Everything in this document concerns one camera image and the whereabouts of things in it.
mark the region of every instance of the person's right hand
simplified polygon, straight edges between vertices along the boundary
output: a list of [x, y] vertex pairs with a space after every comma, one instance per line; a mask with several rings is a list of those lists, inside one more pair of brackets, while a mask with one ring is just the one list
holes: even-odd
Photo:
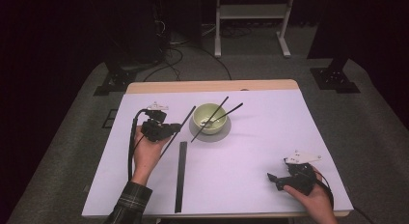
[[[316, 174], [316, 177], [322, 181], [322, 177], [319, 173]], [[308, 214], [316, 223], [338, 223], [336, 217], [334, 216], [328, 195], [325, 193], [324, 188], [318, 184], [314, 185], [313, 191], [311, 191], [310, 195], [308, 196], [289, 185], [285, 185], [284, 190], [292, 197], [297, 199], [306, 208]]]

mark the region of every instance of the person's left hand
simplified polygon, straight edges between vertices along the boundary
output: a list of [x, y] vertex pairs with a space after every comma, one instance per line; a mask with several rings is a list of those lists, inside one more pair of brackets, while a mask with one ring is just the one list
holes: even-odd
[[141, 127], [136, 126], [135, 145], [137, 144], [137, 146], [133, 156], [135, 172], [131, 179], [132, 182], [143, 186], [147, 185], [150, 173], [159, 161], [162, 148], [170, 139], [171, 137], [168, 137], [157, 142], [151, 142], [141, 132]]

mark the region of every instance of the sleeve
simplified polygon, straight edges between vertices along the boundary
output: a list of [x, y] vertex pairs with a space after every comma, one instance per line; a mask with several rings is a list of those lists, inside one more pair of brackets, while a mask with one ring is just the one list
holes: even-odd
[[139, 224], [150, 199], [152, 190], [138, 183], [128, 182], [118, 203], [104, 224]]

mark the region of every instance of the dark background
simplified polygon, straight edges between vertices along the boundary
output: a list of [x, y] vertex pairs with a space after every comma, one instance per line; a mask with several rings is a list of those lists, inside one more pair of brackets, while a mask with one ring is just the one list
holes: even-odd
[[[265, 1], [283, 0], [222, 0], [227, 4]], [[191, 4], [188, 0], [179, 2]], [[408, 2], [295, 0], [290, 18], [290, 25], [317, 25], [320, 21], [309, 57], [332, 58], [340, 49], [346, 51], [368, 72], [406, 126]], [[214, 22], [215, 0], [198, 3], [201, 7], [193, 17], [170, 17], [177, 14], [172, 6], [163, 14], [173, 24], [198, 19], [198, 14], [200, 22]], [[115, 7], [107, 0], [0, 0], [0, 10], [3, 223], [89, 73], [110, 56], [129, 50], [129, 46], [127, 39], [121, 40], [126, 29], [120, 27]]]

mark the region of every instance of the hand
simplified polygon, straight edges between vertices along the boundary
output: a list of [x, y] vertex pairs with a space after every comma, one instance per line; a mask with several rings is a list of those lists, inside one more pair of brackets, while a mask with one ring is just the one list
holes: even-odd
[[[321, 175], [316, 174], [317, 178], [322, 181]], [[325, 193], [324, 188], [318, 184], [314, 185], [313, 191], [306, 196], [295, 188], [285, 185], [284, 190], [292, 197], [297, 199], [307, 210], [310, 217], [318, 224], [332, 224], [338, 223], [334, 216], [330, 199]]]
[[141, 132], [141, 127], [136, 126], [135, 145], [137, 144], [137, 146], [133, 155], [135, 160], [135, 172], [131, 179], [132, 182], [143, 186], [147, 185], [150, 173], [159, 161], [162, 148], [170, 138], [171, 137], [157, 142], [151, 142]]

